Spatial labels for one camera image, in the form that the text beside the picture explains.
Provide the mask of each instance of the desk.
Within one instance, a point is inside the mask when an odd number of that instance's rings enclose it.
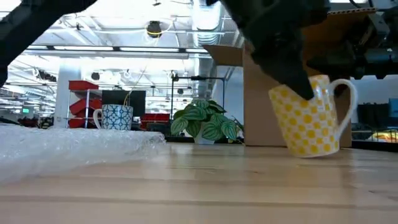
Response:
[[[170,144],[0,187],[0,223],[397,223],[398,154]]]

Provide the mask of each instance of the black equipment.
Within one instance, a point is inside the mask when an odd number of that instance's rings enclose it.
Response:
[[[300,28],[321,23],[329,0],[220,0],[254,48],[252,58],[262,70],[301,97],[313,98],[302,66]]]
[[[22,0],[0,22],[0,86],[7,66],[61,16],[85,10],[96,0]],[[206,0],[207,5],[216,0]],[[279,83],[309,100],[313,91],[302,67],[300,28],[326,19],[328,0],[221,0],[245,38],[252,57]]]
[[[307,62],[331,80],[364,75],[386,75],[398,73],[398,7],[379,14],[369,14],[362,23],[348,32],[340,48],[319,55]]]
[[[103,90],[102,104],[123,105],[129,91],[124,90]],[[132,115],[134,117],[141,117],[145,114],[146,105],[146,91],[132,91],[127,98],[127,105],[132,106]]]

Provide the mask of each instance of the fluorescent light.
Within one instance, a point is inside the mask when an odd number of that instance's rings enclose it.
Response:
[[[331,3],[349,3],[349,0],[330,0]],[[355,3],[367,3],[368,0],[354,0]]]
[[[29,99],[25,100],[25,102],[26,102],[26,103],[32,103],[32,104],[38,104],[38,103],[40,103],[40,101],[38,101],[38,100],[29,100]]]
[[[40,111],[40,110],[36,110],[36,112],[40,113],[40,114],[53,114],[54,112],[51,111]]]
[[[21,106],[3,106],[4,109],[22,109]]]
[[[9,88],[10,86],[42,86],[40,83],[7,83],[4,86]]]
[[[55,50],[113,50],[113,47],[54,46]]]
[[[179,52],[180,49],[174,48],[159,48],[159,47],[121,47],[122,51],[131,52]]]
[[[47,46],[41,46],[41,45],[30,45],[28,50],[48,50]]]
[[[187,53],[194,53],[194,54],[207,54],[207,50],[205,49],[187,49]]]

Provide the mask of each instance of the plant pot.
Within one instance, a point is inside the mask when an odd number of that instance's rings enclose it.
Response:
[[[202,132],[203,132],[203,127],[204,127],[204,123],[201,124],[200,131],[199,131],[198,136],[194,138],[195,144],[209,144],[209,145],[214,144],[214,141],[204,139],[204,138],[201,136],[201,134],[202,134]]]

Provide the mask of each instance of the mug handle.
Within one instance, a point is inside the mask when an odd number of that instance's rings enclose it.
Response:
[[[102,110],[101,109],[94,110],[94,113],[93,113],[94,123],[98,129],[102,129],[100,122],[98,121],[98,113],[102,114]]]
[[[329,90],[333,91],[338,85],[346,85],[349,88],[349,94],[351,95],[351,101],[349,103],[349,108],[347,111],[347,115],[344,117],[343,121],[339,125],[337,131],[336,131],[336,138],[339,139],[341,137],[341,134],[343,134],[344,129],[347,127],[348,122],[351,120],[351,117],[354,114],[354,111],[356,107],[358,106],[358,91],[356,90],[356,87],[354,84],[346,79],[337,79],[333,81],[329,85]]]

